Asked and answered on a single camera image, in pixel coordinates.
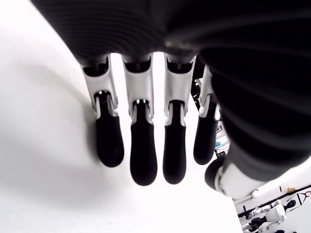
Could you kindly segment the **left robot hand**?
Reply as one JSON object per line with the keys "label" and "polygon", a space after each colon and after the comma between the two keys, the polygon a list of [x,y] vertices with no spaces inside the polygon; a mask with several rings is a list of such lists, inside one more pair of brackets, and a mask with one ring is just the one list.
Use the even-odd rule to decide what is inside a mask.
{"label": "left robot hand", "polygon": [[230,138],[213,189],[245,197],[311,154],[308,0],[35,0],[79,63],[202,56]]}

